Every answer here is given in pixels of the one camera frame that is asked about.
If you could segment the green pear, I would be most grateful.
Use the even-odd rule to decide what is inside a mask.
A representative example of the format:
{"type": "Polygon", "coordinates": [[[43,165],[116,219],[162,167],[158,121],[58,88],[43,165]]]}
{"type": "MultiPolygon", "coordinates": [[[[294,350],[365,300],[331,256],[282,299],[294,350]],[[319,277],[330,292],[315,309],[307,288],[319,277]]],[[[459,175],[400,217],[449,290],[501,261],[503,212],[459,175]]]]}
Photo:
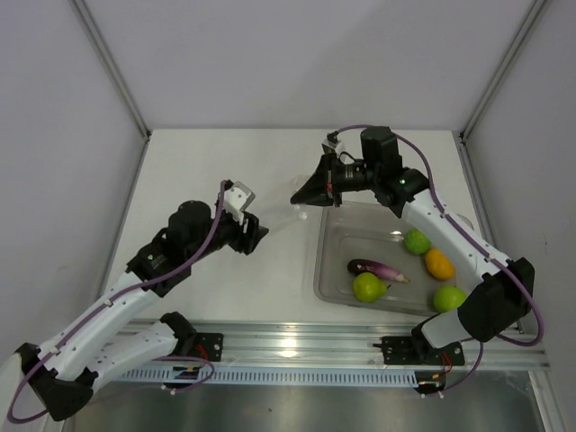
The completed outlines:
{"type": "Polygon", "coordinates": [[[353,292],[360,302],[375,302],[388,291],[388,285],[371,273],[361,273],[353,281],[353,292]]]}

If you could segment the purple eggplant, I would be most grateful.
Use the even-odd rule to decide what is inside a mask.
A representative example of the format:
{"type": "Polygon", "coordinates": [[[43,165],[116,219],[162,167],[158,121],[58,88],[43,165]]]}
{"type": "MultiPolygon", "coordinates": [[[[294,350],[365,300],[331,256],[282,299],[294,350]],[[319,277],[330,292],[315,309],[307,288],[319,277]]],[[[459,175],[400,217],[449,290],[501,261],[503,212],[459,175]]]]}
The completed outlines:
{"type": "Polygon", "coordinates": [[[410,282],[410,279],[399,270],[373,260],[352,259],[347,263],[346,269],[349,273],[353,275],[370,273],[380,279],[387,281],[393,281],[403,284],[407,284],[410,282]]]}

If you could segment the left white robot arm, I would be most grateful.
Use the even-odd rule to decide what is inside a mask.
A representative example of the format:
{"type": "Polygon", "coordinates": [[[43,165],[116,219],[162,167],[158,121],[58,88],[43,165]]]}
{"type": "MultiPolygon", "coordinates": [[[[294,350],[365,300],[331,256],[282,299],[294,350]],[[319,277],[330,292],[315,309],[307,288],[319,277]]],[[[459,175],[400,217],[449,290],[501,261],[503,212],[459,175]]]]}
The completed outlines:
{"type": "Polygon", "coordinates": [[[112,379],[158,358],[210,363],[214,357],[193,325],[169,312],[134,337],[111,339],[135,315],[190,277],[192,266],[224,247],[250,255],[269,229],[244,211],[242,221],[223,206],[182,203],[166,227],[127,264],[115,285],[60,334],[17,349],[22,373],[55,421],[78,413],[112,379]]]}

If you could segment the polka dot zip top bag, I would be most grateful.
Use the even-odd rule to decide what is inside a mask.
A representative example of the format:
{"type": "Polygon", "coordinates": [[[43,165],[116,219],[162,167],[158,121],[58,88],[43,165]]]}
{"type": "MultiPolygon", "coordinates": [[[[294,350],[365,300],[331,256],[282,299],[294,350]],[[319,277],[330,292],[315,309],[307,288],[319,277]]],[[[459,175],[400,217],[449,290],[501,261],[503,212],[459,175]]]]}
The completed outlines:
{"type": "Polygon", "coordinates": [[[296,175],[258,198],[256,215],[260,223],[269,228],[271,234],[305,221],[311,221],[320,215],[321,208],[308,204],[291,204],[290,199],[310,179],[308,175],[296,175]]]}

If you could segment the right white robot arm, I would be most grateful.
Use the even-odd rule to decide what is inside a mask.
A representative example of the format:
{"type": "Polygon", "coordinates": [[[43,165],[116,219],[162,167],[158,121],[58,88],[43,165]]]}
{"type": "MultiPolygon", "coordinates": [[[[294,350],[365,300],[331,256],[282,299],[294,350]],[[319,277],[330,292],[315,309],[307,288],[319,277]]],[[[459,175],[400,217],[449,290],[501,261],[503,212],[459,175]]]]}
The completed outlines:
{"type": "Polygon", "coordinates": [[[387,126],[362,125],[359,129],[361,158],[341,161],[340,132],[331,132],[322,144],[324,153],[315,171],[290,201],[339,206],[344,193],[370,191],[380,205],[430,239],[470,283],[472,289],[461,306],[413,329],[412,355],[427,364],[452,343],[502,338],[505,329],[528,313],[535,315],[537,323],[535,338],[528,345],[538,344],[544,324],[533,298],[533,265],[525,258],[510,258],[456,219],[437,192],[428,161],[422,161],[423,171],[404,166],[399,145],[410,146],[410,140],[387,126]]]}

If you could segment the green bumpy lime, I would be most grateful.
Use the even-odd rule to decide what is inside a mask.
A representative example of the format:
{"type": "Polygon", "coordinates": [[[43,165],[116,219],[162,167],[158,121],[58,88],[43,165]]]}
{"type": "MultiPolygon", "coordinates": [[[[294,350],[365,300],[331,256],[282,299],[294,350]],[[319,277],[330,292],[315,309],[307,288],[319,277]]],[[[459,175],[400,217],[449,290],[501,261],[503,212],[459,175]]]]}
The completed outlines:
{"type": "Polygon", "coordinates": [[[403,240],[406,250],[415,256],[426,254],[431,248],[431,241],[418,229],[410,229],[403,240]]]}

